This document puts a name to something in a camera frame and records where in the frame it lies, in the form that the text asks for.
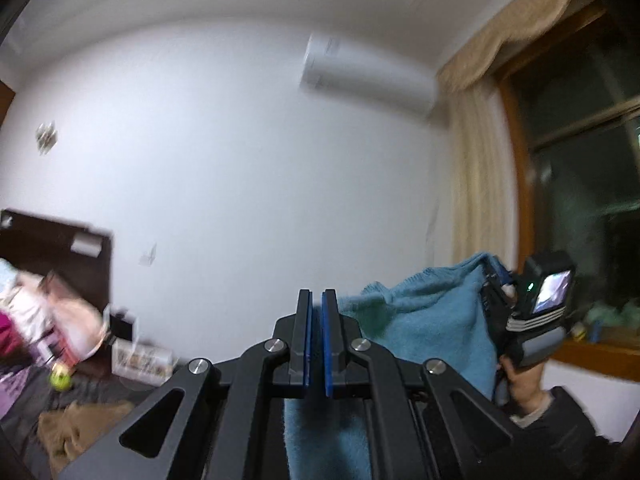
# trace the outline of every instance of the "display screen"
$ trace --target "display screen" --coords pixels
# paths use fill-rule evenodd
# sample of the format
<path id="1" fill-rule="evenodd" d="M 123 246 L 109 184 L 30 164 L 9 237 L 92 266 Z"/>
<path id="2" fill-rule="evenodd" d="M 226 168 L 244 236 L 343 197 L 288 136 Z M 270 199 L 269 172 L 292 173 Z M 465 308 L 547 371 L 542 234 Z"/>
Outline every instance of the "display screen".
<path id="1" fill-rule="evenodd" d="M 569 289 L 571 282 L 571 271 L 564 270 L 556 274 L 550 274 L 545 278 L 540 287 L 540 293 L 533 307 L 533 313 L 539 313 L 544 310 L 556 307 L 564 301 L 564 297 Z"/>

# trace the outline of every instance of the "wooden window sill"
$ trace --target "wooden window sill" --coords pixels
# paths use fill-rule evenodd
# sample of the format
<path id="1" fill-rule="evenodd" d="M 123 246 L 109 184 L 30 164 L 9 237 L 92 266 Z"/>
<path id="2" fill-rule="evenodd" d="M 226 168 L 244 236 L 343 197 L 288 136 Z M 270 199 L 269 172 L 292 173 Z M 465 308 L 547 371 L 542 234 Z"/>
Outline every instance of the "wooden window sill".
<path id="1" fill-rule="evenodd" d="M 552 359 L 593 372 L 640 382 L 640 350 L 568 339 Z"/>

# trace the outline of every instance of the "white wall-mounted air conditioner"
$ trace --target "white wall-mounted air conditioner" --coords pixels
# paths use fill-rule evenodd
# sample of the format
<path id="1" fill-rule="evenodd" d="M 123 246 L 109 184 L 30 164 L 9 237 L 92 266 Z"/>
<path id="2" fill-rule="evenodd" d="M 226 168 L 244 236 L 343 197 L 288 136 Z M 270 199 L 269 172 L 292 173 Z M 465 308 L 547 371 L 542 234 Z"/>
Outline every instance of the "white wall-mounted air conditioner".
<path id="1" fill-rule="evenodd" d="M 313 34 L 302 81 L 316 89 L 375 99 L 426 116 L 438 97 L 433 71 L 366 44 Z"/>

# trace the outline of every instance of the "hand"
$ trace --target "hand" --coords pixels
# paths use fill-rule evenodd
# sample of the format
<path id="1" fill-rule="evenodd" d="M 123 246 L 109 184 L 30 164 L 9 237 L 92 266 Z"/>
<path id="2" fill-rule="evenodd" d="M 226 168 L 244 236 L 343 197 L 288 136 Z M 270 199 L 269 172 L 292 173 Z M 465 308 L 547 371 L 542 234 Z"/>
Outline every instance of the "hand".
<path id="1" fill-rule="evenodd" d="M 543 361 L 537 365 L 515 368 L 511 359 L 506 355 L 500 356 L 500 364 L 509 381 L 511 397 L 526 415 L 535 412 L 545 400 L 545 393 L 540 387 L 545 363 Z"/>

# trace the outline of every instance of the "curtain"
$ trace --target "curtain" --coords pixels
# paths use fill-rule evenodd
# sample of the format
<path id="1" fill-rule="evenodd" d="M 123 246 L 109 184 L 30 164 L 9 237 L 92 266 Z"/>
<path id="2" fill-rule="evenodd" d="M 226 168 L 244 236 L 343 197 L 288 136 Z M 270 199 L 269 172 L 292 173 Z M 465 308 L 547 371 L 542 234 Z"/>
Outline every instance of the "curtain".
<path id="1" fill-rule="evenodd" d="M 513 0 L 438 72 L 447 93 L 453 136 L 452 217 L 454 261 L 489 251 L 503 261 L 509 218 L 516 210 L 506 182 L 513 155 L 496 133 L 489 104 L 492 83 L 484 77 L 507 41 L 533 40 L 555 24 L 570 0 Z"/>

